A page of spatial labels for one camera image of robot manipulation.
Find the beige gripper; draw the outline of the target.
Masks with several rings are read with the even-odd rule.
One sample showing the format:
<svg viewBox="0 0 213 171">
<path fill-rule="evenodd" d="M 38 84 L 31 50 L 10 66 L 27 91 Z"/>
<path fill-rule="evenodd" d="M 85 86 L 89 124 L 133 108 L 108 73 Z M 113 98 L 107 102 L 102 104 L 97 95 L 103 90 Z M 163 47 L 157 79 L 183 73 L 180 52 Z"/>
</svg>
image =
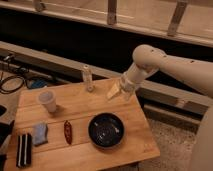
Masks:
<svg viewBox="0 0 213 171">
<path fill-rule="evenodd" d="M 119 80 L 119 84 L 115 83 L 112 88 L 107 93 L 107 99 L 110 100 L 114 98 L 116 95 L 120 93 L 120 87 L 123 90 L 123 98 L 124 100 L 128 101 L 131 96 L 132 92 L 136 91 L 138 86 L 131 82 L 128 77 L 123 74 Z"/>
</svg>

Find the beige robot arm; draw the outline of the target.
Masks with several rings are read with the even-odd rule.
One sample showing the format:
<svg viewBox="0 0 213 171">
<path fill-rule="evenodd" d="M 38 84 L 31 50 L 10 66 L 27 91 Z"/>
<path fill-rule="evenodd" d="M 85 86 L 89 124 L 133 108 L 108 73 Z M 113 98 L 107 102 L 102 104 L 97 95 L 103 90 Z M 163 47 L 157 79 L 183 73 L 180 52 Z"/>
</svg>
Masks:
<svg viewBox="0 0 213 171">
<path fill-rule="evenodd" d="M 129 98 L 143 80 L 160 70 L 213 100 L 213 62 L 167 55 L 146 44 L 137 46 L 132 58 L 131 66 L 108 91 L 108 99 L 122 93 Z M 213 105 L 199 126 L 188 171 L 213 171 Z"/>
</svg>

